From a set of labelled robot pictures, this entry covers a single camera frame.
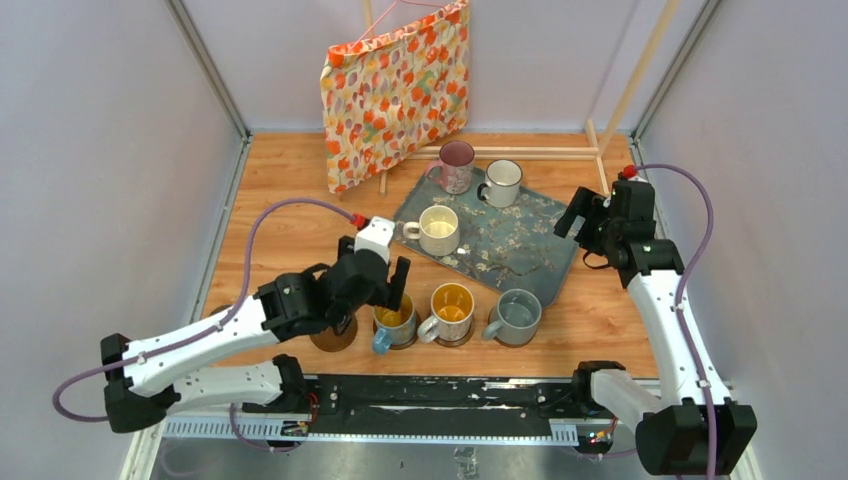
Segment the blue butterfly mug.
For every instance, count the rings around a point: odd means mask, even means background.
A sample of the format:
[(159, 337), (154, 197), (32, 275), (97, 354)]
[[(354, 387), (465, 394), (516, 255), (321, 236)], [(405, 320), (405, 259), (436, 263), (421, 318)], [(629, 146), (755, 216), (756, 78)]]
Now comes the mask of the blue butterfly mug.
[(374, 353), (384, 355), (389, 350), (408, 348), (416, 342), (420, 316), (409, 294), (403, 295), (398, 310), (374, 307), (372, 319)]

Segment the white floral mug yellow inside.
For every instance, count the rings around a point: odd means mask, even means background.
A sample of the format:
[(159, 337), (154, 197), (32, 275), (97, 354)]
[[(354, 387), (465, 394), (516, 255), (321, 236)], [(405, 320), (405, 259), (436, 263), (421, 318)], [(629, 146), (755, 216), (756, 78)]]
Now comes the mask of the white floral mug yellow inside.
[(417, 330), (420, 341), (431, 343), (436, 337), (456, 340), (468, 330), (474, 332), (475, 300), (467, 287), (458, 283), (443, 284), (433, 291), (429, 305), (430, 315)]

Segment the cream ribbed mug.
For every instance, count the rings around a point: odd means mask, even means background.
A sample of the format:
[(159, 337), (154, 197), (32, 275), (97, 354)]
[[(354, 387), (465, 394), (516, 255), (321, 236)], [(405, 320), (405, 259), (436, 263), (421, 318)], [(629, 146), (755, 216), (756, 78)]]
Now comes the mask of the cream ribbed mug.
[(417, 221), (406, 222), (402, 234), (429, 255), (443, 257), (456, 251), (460, 242), (459, 218), (450, 207), (433, 205)]

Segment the grey ceramic mug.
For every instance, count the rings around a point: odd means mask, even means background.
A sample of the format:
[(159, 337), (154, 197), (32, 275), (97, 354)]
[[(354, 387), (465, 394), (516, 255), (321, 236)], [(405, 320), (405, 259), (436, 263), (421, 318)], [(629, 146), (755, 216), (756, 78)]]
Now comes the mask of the grey ceramic mug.
[(524, 289), (507, 290), (492, 308), (481, 338), (511, 348), (524, 346), (534, 338), (542, 313), (541, 303), (533, 293)]

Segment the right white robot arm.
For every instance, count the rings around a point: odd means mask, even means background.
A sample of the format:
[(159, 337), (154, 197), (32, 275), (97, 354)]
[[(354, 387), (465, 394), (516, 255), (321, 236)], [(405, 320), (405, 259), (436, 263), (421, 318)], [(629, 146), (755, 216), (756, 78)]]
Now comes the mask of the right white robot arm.
[(734, 400), (717, 374), (689, 306), (688, 271), (676, 244), (656, 235), (655, 190), (618, 180), (608, 196), (576, 190), (555, 235), (606, 259), (632, 298), (648, 334), (660, 382), (654, 395), (617, 361), (583, 361), (571, 403), (584, 417), (611, 413), (635, 437), (651, 475), (728, 476), (756, 429), (753, 408)]

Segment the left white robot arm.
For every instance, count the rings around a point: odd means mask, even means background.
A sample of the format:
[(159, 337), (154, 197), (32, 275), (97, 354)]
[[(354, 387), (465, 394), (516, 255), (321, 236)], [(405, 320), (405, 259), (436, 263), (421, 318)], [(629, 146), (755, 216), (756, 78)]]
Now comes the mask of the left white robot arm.
[(339, 241), (332, 265), (283, 273), (232, 305), (187, 327), (132, 341), (113, 334), (100, 343), (107, 372), (104, 404), (115, 433), (132, 433), (186, 409), (247, 403), (293, 413), (305, 403), (307, 382), (296, 358), (279, 355), (246, 367), (217, 362), (246, 350), (330, 331), (342, 333), (364, 305), (397, 309), (411, 262), (399, 257), (394, 271), (374, 250)]

